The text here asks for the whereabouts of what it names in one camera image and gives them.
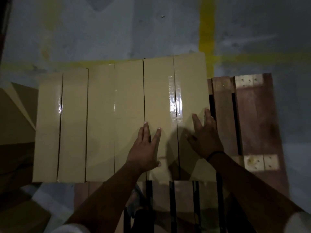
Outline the person's dark trousers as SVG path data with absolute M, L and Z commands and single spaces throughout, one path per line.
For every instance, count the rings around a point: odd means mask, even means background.
M 148 208 L 141 208 L 135 212 L 134 223 L 130 233 L 154 233 L 155 213 Z

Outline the open-flap cardboard box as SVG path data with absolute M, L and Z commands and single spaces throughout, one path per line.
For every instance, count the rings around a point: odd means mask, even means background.
M 35 130 L 0 87 L 0 193 L 32 182 Z

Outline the person's right hand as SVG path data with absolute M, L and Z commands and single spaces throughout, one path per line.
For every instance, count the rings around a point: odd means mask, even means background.
M 192 114 L 194 136 L 197 138 L 196 146 L 191 148 L 201 157 L 206 159 L 212 152 L 223 151 L 223 144 L 217 132 L 216 121 L 212 117 L 212 129 L 207 129 L 201 123 L 197 114 Z

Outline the brown wooden pallet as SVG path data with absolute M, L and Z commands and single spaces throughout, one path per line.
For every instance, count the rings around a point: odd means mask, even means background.
M 209 102 L 225 152 L 266 184 L 289 197 L 270 73 L 208 80 Z M 223 178 L 211 181 L 140 182 L 152 205 L 153 225 L 142 233 L 268 233 L 252 226 Z

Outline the dark upright post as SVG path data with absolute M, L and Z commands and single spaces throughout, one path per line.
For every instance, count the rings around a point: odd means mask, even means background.
M 0 0 L 0 63 L 9 24 L 12 0 Z

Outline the person's right white sleeve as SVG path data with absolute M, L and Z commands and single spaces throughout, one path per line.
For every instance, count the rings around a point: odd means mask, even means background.
M 311 214 L 294 213 L 287 221 L 283 233 L 311 233 Z

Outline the taped tan cardboard box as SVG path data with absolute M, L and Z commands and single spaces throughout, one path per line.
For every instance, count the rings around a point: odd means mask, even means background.
M 87 102 L 87 68 L 41 79 L 33 182 L 85 182 Z
M 145 119 L 151 134 L 161 128 L 157 159 L 161 167 L 147 180 L 216 182 L 216 171 L 194 152 L 186 134 L 194 134 L 192 114 L 204 123 L 210 108 L 205 54 L 188 53 L 144 59 Z
M 86 181 L 107 181 L 145 121 L 143 61 L 95 66 L 88 76 Z

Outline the person's right forearm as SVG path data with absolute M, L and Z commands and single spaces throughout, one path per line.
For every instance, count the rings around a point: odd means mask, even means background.
M 257 233 L 283 233 L 289 218 L 304 212 L 228 155 L 217 154 L 209 163 L 222 176 Z

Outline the plain brown cardboard box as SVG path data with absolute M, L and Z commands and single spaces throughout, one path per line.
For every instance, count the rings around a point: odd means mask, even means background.
M 43 233 L 51 213 L 22 190 L 0 195 L 0 233 Z

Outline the person's left forearm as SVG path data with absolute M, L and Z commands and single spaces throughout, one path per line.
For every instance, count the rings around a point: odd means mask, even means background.
M 81 204 L 66 224 L 80 224 L 90 233 L 114 233 L 141 174 L 137 163 L 127 162 Z

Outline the person's left hand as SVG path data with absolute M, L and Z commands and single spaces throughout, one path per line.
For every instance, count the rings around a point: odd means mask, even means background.
M 151 137 L 151 142 L 144 143 L 142 141 L 143 127 L 139 129 L 137 139 L 126 160 L 126 163 L 132 165 L 140 175 L 156 168 L 158 146 L 161 139 L 161 128 L 158 128 L 153 138 Z

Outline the person's grey shoe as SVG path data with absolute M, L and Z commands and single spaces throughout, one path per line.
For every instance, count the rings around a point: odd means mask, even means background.
M 135 213 L 147 206 L 146 197 L 140 188 L 134 188 L 125 205 L 126 211 L 131 218 L 135 218 Z

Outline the person's left white sleeve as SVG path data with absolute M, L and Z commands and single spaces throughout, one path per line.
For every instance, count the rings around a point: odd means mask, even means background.
M 85 227 L 82 224 L 70 223 L 57 227 L 51 233 L 91 233 L 91 232 L 87 227 Z

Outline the black wristband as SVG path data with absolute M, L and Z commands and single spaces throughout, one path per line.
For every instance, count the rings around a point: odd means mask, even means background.
M 226 153 L 223 152 L 223 151 L 215 151 L 215 152 L 212 152 L 212 153 L 206 158 L 206 161 L 209 163 L 210 160 L 211 160 L 215 155 L 217 155 L 217 154 L 224 154 L 224 155 L 226 155 Z

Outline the person's white sleeve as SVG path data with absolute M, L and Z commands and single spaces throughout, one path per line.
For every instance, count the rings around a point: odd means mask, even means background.
M 91 232 L 87 227 L 85 227 L 82 224 L 70 223 L 57 227 L 51 233 L 91 233 Z
M 311 233 L 311 214 L 294 213 L 287 221 L 283 233 Z

